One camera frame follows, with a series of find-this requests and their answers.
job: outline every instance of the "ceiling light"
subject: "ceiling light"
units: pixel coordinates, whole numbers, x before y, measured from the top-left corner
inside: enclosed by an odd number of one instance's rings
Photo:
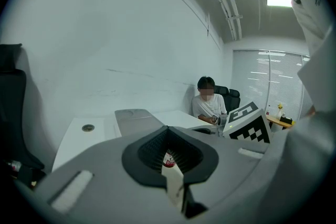
[[[283,75],[279,75],[279,77],[283,77],[283,78],[289,78],[292,79],[293,77],[289,77],[289,76],[283,76]]]
[[[264,75],[267,75],[267,73],[262,73],[262,72],[252,72],[251,73],[254,73],[254,74],[264,74]]]
[[[267,52],[267,51],[261,51],[259,52],[260,55],[273,55],[273,56],[285,56],[286,54],[281,54],[278,52]]]
[[[292,0],[267,0],[267,6],[291,7]]]

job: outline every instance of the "window blinds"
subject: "window blinds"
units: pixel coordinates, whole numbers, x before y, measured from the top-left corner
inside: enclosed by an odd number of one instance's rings
[[[276,116],[281,103],[285,116],[297,121],[312,106],[297,75],[308,60],[286,52],[234,51],[231,88],[240,92],[241,104],[253,101]]]
[[[281,103],[285,116],[297,121],[303,90],[297,73],[302,67],[302,58],[298,55],[270,52],[270,61],[269,114],[276,116],[279,111],[278,104]]]
[[[240,103],[253,101],[265,109],[269,88],[269,56],[258,51],[234,51],[231,88],[240,92]]]

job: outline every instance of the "black office chair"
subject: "black office chair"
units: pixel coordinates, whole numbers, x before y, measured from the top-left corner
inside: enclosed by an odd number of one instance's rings
[[[23,138],[26,74],[14,64],[14,54],[20,47],[21,44],[0,45],[0,147],[3,160],[22,163],[17,177],[30,185],[45,174],[41,171],[44,164],[28,151]]]
[[[237,109],[240,105],[240,93],[237,90],[230,89],[229,96],[231,97],[230,111]]]
[[[224,98],[225,108],[227,113],[231,111],[231,96],[229,95],[229,89],[224,86],[215,86],[215,93],[220,94]]]

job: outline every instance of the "small desk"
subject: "small desk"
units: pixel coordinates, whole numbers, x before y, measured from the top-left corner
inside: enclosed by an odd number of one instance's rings
[[[269,127],[270,128],[272,127],[273,123],[281,126],[283,130],[293,126],[292,124],[282,122],[282,121],[278,120],[276,117],[271,116],[271,115],[266,115],[266,118],[269,121]]]

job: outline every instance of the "white desk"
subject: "white desk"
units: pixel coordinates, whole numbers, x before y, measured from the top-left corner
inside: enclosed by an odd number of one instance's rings
[[[153,113],[153,115],[163,124],[168,126],[192,128],[201,125],[211,125],[182,111]],[[94,125],[94,130],[91,132],[82,131],[82,127],[85,124]],[[120,136],[121,134],[115,117],[74,118],[58,148],[52,171],[76,157],[89,147]]]
[[[168,126],[183,127],[186,129],[192,128],[192,127],[198,127],[201,125],[211,125],[212,126],[212,124],[207,123],[205,121],[201,121],[180,110],[152,113],[152,114],[159,121],[161,121],[163,124],[168,125]]]

